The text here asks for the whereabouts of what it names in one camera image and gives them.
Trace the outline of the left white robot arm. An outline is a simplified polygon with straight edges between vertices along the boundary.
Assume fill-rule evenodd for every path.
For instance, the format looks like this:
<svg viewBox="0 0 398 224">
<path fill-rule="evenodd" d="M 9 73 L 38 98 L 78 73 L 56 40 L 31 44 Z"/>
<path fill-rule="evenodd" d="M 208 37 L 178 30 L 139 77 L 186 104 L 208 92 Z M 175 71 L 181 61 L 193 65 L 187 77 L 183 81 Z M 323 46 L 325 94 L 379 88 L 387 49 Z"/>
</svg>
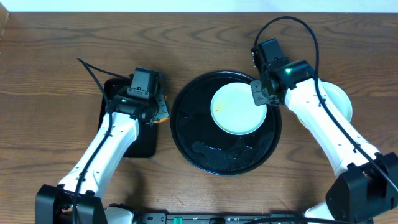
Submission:
<svg viewBox="0 0 398 224">
<path fill-rule="evenodd" d="M 109 181 L 143 124 L 169 117 L 165 95 L 149 101 L 116 95 L 106 104 L 101 126 L 76 166 L 57 186 L 44 184 L 35 197 L 36 223 L 134 223 L 124 205 L 103 207 Z"/>
</svg>

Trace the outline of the light green plate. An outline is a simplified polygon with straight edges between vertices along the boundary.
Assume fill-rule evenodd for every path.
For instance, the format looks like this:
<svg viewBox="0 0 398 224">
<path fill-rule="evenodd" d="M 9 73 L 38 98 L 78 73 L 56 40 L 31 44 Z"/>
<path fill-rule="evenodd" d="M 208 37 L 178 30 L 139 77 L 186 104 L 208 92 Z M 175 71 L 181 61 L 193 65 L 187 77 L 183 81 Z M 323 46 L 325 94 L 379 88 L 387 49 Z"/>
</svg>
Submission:
<svg viewBox="0 0 398 224">
<path fill-rule="evenodd" d="M 338 111 L 350 123 L 353 117 L 353 107 L 348 95 L 337 85 L 319 80 L 330 101 L 335 105 Z"/>
<path fill-rule="evenodd" d="M 224 132 L 245 135 L 256 131 L 265 121 L 267 106 L 255 105 L 251 86 L 229 83 L 219 88 L 211 99 L 213 121 Z"/>
</svg>

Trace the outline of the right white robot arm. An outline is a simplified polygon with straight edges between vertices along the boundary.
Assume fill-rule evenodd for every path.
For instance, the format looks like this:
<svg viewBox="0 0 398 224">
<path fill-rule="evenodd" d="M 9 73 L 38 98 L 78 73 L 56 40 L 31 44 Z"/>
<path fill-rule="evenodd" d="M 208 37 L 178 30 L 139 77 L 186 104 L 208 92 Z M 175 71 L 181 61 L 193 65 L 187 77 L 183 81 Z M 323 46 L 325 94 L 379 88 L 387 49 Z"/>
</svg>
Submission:
<svg viewBox="0 0 398 224">
<path fill-rule="evenodd" d="M 397 208 L 397 155 L 381 154 L 338 111 L 307 61 L 256 62 L 251 83 L 257 105 L 284 104 L 311 132 L 336 180 L 325 200 L 309 208 L 309 222 L 361 223 Z"/>
</svg>

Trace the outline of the orange sponge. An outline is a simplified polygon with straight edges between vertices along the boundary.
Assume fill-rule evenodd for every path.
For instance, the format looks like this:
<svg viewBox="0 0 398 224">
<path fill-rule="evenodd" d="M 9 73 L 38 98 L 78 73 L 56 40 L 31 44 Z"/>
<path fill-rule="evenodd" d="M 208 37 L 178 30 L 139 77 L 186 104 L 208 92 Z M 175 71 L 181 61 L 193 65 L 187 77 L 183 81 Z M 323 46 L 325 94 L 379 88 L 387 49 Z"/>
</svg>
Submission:
<svg viewBox="0 0 398 224">
<path fill-rule="evenodd" d="M 152 119 L 153 123 L 162 123 L 169 118 L 169 106 L 166 102 L 166 97 L 163 94 L 159 94 L 155 98 L 155 116 Z"/>
</svg>

